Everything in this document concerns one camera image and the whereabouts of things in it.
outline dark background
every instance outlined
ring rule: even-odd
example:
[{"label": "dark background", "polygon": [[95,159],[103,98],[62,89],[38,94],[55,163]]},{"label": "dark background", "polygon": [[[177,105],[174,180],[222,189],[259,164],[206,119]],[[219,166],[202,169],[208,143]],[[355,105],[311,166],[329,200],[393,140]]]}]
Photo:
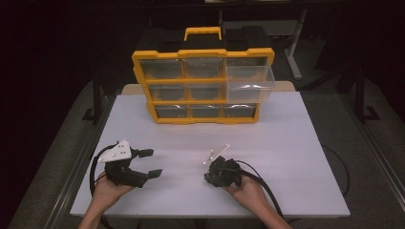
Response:
[{"label": "dark background", "polygon": [[[293,1],[282,7],[229,6],[224,9],[227,17],[224,20],[297,18],[303,7],[301,2],[305,1]],[[1,228],[9,224],[81,89],[96,74],[108,94],[136,82],[131,54],[145,28],[218,25],[218,9],[214,8],[148,8],[163,3],[152,0],[0,3]],[[132,9],[135,6],[146,8]],[[405,119],[402,105],[405,77],[401,70],[405,53],[403,9],[382,1],[317,6],[309,6],[301,38],[328,38],[318,68],[333,70],[347,61],[348,56],[358,56],[366,76],[381,88],[388,102]]]}]

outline person's left hand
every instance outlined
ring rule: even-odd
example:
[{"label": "person's left hand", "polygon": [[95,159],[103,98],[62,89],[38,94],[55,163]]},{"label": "person's left hand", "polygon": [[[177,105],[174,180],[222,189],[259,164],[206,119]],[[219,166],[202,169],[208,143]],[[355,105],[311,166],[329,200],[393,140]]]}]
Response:
[{"label": "person's left hand", "polygon": [[109,180],[103,172],[98,176],[92,202],[98,205],[99,209],[105,211],[113,206],[120,197],[133,189],[134,187],[128,185],[115,185],[114,182]]}]

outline dark floor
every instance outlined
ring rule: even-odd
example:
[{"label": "dark floor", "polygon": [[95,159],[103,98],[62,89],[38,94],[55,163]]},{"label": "dark floor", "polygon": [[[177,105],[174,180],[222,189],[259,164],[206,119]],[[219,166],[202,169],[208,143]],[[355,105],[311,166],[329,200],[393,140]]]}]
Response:
[{"label": "dark floor", "polygon": [[[5,31],[0,36],[2,71],[0,83],[4,92],[1,98],[4,105],[1,124],[4,132],[2,145],[6,146],[4,152],[10,156],[3,159],[0,166],[5,178],[0,196],[2,203],[0,227],[6,228],[30,187],[41,162],[52,148],[52,144],[64,145],[62,149],[65,151],[81,149],[82,139],[75,138],[69,143],[69,141],[58,139],[56,134],[59,131],[61,135],[62,124],[66,121],[69,111],[74,108],[74,102],[77,101],[83,88],[93,80],[95,75],[99,77],[104,91],[109,94],[113,94],[127,83],[135,82],[130,56],[137,45],[140,32],[148,24],[149,17],[142,11],[133,13],[127,10],[119,12],[83,10],[82,5],[78,5],[75,1],[2,1],[0,7],[0,22],[2,30]],[[204,25],[216,22],[212,18],[195,17],[192,21],[182,23],[175,23],[176,20],[163,23],[161,17],[161,13],[156,14],[155,23],[159,22],[158,24],[167,27],[179,27],[187,23]],[[314,24],[309,24],[310,28],[314,28]],[[274,68],[277,80],[290,80],[296,87],[300,87],[326,73],[314,69],[316,65],[314,56],[319,56],[324,44],[322,39],[308,40],[320,33],[314,34],[305,31],[303,42],[296,53],[296,58],[301,61],[299,63],[301,71],[305,75],[312,75],[312,78],[294,81],[290,72],[285,67],[280,67]],[[283,46],[283,42],[275,39],[274,46]],[[286,66],[282,55],[277,55],[274,66]],[[337,80],[338,77],[333,78],[323,84],[321,89],[332,89]],[[384,94],[378,87],[374,84],[372,87],[374,92],[367,91],[369,94],[366,96],[366,105],[370,103],[380,109],[380,111],[377,110],[378,113],[382,114],[382,118],[387,121],[369,121],[368,126],[378,143],[384,145],[384,150],[388,152],[387,158],[397,171],[398,177],[405,180],[405,171],[401,169],[403,168],[401,162],[404,161],[401,160],[402,155],[390,154],[404,152],[403,122],[396,114],[396,110],[393,111],[387,104]],[[89,91],[86,92],[86,95],[83,95],[85,98],[82,99],[87,101],[85,103],[87,109],[91,104],[89,101],[91,92],[90,94],[88,94]],[[398,107],[397,100],[402,101],[403,98],[391,99],[390,104]],[[81,119],[81,113],[83,110],[75,114],[74,121],[71,123],[78,122]],[[73,131],[69,127],[65,128],[69,129],[67,132],[83,130],[85,133],[88,125],[91,124],[72,126]],[[70,137],[84,137],[84,135],[70,135]],[[69,170],[69,166],[61,168],[61,171],[65,170]],[[50,177],[58,175],[58,173],[51,174],[49,171],[47,173]],[[49,177],[46,173],[41,176],[43,182],[41,185],[51,185],[47,182]],[[63,184],[59,183],[55,186],[53,189],[50,188],[52,189],[50,197],[57,197]],[[38,222],[32,223],[36,224],[37,228],[43,228],[46,221],[43,217]],[[11,228],[18,228],[16,225],[18,222],[14,220]]]}]

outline gray floor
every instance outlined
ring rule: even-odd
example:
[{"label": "gray floor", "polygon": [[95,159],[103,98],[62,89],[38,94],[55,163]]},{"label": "gray floor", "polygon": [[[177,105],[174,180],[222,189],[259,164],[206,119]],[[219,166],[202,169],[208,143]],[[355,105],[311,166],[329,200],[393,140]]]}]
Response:
[{"label": "gray floor", "polygon": [[[300,87],[324,74],[314,69],[323,44],[320,40],[300,41],[295,57],[304,78],[296,81],[283,54],[285,41],[273,40],[276,80],[289,80]],[[367,81],[365,105],[373,106],[381,120],[360,124],[353,116],[352,94],[337,94],[333,89],[336,80],[338,77],[311,92],[302,93],[302,96],[320,142],[340,155],[350,171],[351,186],[346,202],[352,214],[340,219],[300,219],[291,225],[306,229],[405,228],[404,210],[383,173],[380,159],[375,156],[376,142],[378,152],[383,152],[398,180],[405,183],[404,123],[389,107],[379,89]],[[84,176],[86,163],[90,160],[79,164],[81,171],[72,171],[77,164],[76,159],[80,154],[91,152],[94,143],[89,144],[89,141],[100,134],[99,126],[81,120],[86,110],[92,107],[92,95],[89,83],[67,114],[10,228],[76,228],[80,223],[80,217],[69,215],[75,195],[67,195],[63,191],[77,189],[77,182]],[[348,182],[344,168],[329,149],[325,148],[325,154],[338,184],[344,189]],[[72,180],[72,174],[80,178]],[[134,228],[138,220],[111,219],[111,224],[116,228]]]}]

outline table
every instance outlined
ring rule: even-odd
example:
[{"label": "table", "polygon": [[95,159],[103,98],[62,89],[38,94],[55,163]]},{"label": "table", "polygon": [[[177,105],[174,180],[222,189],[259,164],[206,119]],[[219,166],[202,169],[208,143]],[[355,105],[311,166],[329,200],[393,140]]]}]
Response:
[{"label": "table", "polygon": [[[297,92],[273,92],[254,124],[155,124],[143,95],[119,95],[96,147],[117,140],[155,154],[135,158],[131,169],[163,169],[105,212],[130,218],[251,218],[225,191],[203,179],[203,161],[225,143],[225,158],[251,164],[267,182],[287,218],[345,217],[350,214]],[[103,164],[96,168],[101,173]],[[84,215],[90,202],[88,173],[77,192],[72,215]]]}]

